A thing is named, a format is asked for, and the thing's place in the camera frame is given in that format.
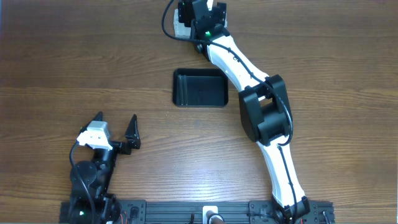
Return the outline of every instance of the wooden tabletop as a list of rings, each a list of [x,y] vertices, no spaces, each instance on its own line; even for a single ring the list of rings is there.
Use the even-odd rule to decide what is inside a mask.
[[[224,108],[172,103],[176,68],[213,66],[162,33],[167,2],[3,0],[0,222],[58,221],[71,190],[68,153],[98,111],[120,141],[138,115],[142,147],[118,157],[109,190],[118,198],[271,199],[232,84]],[[226,2],[236,44],[287,84],[307,197],[333,202],[338,223],[395,223],[398,1]],[[166,21],[173,33],[172,13]],[[92,154],[79,147],[75,158]]]

